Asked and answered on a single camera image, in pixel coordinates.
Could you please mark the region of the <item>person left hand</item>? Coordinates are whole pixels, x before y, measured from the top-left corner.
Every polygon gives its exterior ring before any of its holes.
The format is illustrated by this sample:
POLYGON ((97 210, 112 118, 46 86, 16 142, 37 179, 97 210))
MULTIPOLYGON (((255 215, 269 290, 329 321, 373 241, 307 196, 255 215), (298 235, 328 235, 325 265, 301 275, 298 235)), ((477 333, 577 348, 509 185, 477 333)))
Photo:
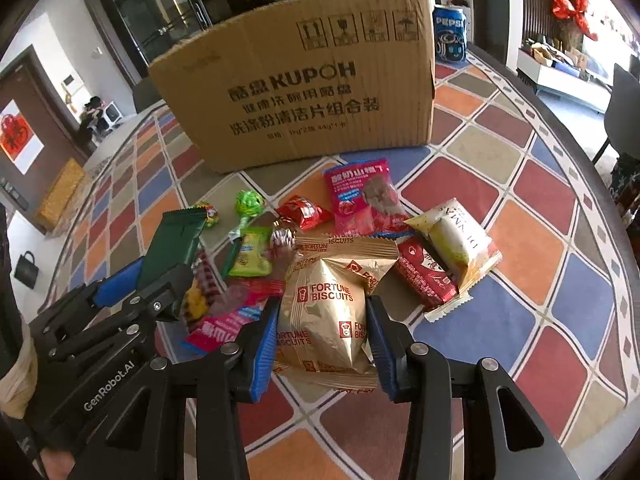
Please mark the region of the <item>person left hand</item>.
POLYGON ((42 446, 22 420, 12 422, 14 437, 43 479, 66 480, 75 466, 70 452, 42 446))

